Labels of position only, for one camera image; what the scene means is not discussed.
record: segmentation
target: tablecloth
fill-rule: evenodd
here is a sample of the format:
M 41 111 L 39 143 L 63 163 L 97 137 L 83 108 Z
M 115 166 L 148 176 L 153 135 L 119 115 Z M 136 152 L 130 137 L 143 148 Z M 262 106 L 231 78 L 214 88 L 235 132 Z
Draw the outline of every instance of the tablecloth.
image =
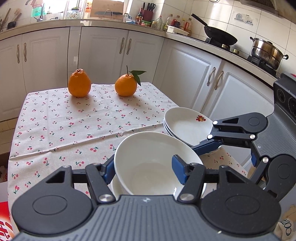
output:
M 177 107 L 150 83 L 131 97 L 120 97 L 114 85 L 92 84 L 89 95 L 76 98 L 67 88 L 29 93 L 13 136 L 8 165 L 8 202 L 13 202 L 62 165 L 73 169 L 104 163 L 119 143 L 140 131 L 165 133 L 165 112 Z M 200 157 L 207 168 L 227 164 L 245 170 L 223 148 Z M 206 193 L 215 186 L 208 185 Z M 75 188 L 89 195 L 86 185 Z

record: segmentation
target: utensil holder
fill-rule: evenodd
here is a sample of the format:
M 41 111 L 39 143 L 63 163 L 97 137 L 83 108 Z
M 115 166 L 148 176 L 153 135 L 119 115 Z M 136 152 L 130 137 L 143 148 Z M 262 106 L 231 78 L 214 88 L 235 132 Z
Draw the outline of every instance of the utensil holder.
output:
M 142 19 L 142 21 L 151 22 L 152 16 L 153 16 L 152 11 L 143 10 L 143 19 Z

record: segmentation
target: green leaf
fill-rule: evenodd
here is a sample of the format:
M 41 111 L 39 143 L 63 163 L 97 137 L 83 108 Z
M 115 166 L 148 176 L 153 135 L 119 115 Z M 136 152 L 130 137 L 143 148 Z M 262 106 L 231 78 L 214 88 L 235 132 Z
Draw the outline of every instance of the green leaf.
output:
M 142 71 L 142 70 L 133 70 L 133 71 L 130 71 L 130 72 L 132 73 L 133 76 L 146 73 L 146 71 Z
M 137 81 L 137 83 L 139 84 L 139 86 L 141 86 L 141 81 L 140 81 L 139 76 L 136 74 L 133 74 L 133 76 L 134 76 L 135 80 Z

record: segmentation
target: fruit decal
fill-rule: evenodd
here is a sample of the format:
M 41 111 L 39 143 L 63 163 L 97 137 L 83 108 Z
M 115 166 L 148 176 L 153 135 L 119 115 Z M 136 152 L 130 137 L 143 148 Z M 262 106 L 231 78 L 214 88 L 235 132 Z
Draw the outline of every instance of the fruit decal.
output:
M 68 81 L 68 89 L 75 97 L 85 97 L 91 90 L 91 80 L 83 69 L 76 70 L 71 74 Z
M 126 71 L 127 73 L 119 77 L 119 79 L 115 82 L 115 91 L 122 97 L 132 96 L 136 92 L 137 83 L 141 86 L 139 75 L 146 72 L 140 70 L 128 71 L 128 66 L 126 66 Z
M 205 121 L 205 118 L 202 115 L 199 115 L 196 120 L 203 122 Z

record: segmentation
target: cabinet door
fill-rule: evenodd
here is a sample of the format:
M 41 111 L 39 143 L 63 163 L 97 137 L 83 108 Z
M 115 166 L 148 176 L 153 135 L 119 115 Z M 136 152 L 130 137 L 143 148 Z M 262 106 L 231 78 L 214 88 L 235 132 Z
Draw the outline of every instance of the cabinet door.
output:
M 220 63 L 221 59 L 212 54 L 165 40 L 153 84 L 177 105 L 200 112 Z
M 251 112 L 270 115 L 274 110 L 273 90 L 236 66 L 224 62 L 224 74 L 214 88 L 202 109 L 212 121 L 243 115 Z M 224 146 L 240 164 L 250 159 L 250 149 Z
M 128 70 L 143 70 L 141 82 L 153 82 L 156 66 L 163 47 L 163 37 L 130 31 L 127 38 L 121 75 Z
M 26 98 L 21 44 L 22 35 L 0 41 L 0 121 L 18 117 Z
M 120 77 L 128 30 L 82 27 L 78 67 L 94 84 L 114 84 Z
M 69 29 L 23 34 L 22 59 L 27 93 L 67 87 Z

